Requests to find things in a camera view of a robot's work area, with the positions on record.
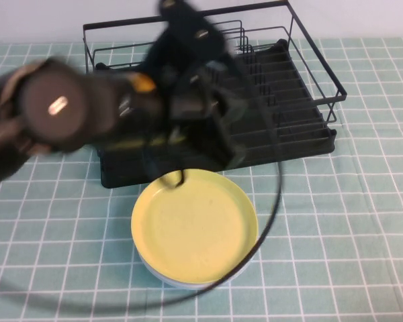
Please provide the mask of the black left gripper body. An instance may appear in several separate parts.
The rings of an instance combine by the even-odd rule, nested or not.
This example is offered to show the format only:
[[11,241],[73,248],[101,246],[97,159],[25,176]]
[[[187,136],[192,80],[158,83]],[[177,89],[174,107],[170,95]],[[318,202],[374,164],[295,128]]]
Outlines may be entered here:
[[212,123],[215,111],[221,123],[228,127],[238,121],[247,110],[245,99],[221,86],[221,74],[224,71],[214,62],[201,67],[201,101],[204,106],[201,124],[204,126]]

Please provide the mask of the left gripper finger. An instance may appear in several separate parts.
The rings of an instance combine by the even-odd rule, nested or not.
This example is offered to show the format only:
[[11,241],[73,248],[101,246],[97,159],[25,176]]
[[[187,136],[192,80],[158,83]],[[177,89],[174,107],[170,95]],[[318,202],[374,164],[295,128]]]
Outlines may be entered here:
[[233,140],[227,125],[221,124],[221,126],[221,140],[226,156],[225,168],[236,168],[245,159],[245,147]]
[[229,163],[229,134],[219,117],[199,121],[193,129],[194,146],[218,163]]

